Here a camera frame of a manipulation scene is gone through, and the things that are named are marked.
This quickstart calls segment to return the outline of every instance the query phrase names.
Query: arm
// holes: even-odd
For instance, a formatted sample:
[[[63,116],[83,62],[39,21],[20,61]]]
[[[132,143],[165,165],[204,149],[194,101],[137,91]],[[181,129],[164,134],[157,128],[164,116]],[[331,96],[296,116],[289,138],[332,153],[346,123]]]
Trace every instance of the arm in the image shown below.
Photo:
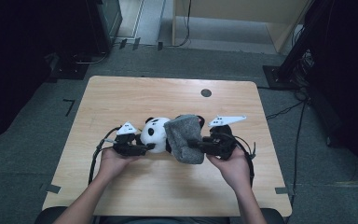
[[[122,158],[111,147],[103,151],[100,170],[84,192],[54,223],[90,223],[92,214],[106,186],[138,157]]]
[[[226,182],[234,189],[243,223],[267,223],[252,192],[249,166],[244,152],[236,147],[227,161],[207,155],[208,160],[216,166]]]

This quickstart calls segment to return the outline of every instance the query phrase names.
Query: panda plush toy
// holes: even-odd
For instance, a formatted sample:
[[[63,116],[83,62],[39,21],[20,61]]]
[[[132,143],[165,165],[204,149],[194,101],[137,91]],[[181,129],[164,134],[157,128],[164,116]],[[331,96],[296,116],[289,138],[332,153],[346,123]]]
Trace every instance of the panda plush toy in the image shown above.
[[[148,150],[151,153],[171,152],[164,129],[164,123],[169,120],[167,118],[147,119],[142,132],[136,136],[136,145],[155,144],[153,149]]]

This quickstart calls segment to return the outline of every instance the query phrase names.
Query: person's left hand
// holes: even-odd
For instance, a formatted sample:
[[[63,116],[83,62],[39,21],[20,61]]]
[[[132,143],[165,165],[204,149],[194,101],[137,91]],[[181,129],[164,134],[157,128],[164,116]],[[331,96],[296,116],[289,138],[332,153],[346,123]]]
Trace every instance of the person's left hand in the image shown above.
[[[140,157],[123,157],[117,154],[112,147],[108,147],[102,151],[100,170],[96,178],[102,178],[110,182],[118,176],[130,162],[139,159]]]

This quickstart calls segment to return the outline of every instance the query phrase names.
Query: panda head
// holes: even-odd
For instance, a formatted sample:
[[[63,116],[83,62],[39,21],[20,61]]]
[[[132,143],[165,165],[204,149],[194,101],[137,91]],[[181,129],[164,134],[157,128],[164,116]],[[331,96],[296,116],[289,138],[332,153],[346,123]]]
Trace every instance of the panda head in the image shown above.
[[[164,123],[169,121],[167,118],[150,118],[142,129],[140,140],[144,145],[155,144],[149,152],[159,153],[166,151],[167,134],[165,133]]]

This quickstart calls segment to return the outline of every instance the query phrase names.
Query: black controller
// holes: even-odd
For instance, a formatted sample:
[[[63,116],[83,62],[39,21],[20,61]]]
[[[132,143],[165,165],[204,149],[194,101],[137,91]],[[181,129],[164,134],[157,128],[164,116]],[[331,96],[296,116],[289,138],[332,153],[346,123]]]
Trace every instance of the black controller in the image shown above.
[[[147,144],[146,146],[133,145],[135,139],[134,133],[117,135],[113,149],[122,156],[144,156],[146,152],[154,148],[155,144]]]
[[[228,125],[215,126],[210,130],[210,136],[202,137],[202,141],[187,141],[189,147],[198,148],[202,153],[219,157],[221,160],[228,160],[236,146],[240,147],[245,153],[245,158],[249,165],[251,185],[255,177],[255,170],[252,159],[255,157],[254,152],[251,154],[245,147],[232,135],[231,128]]]

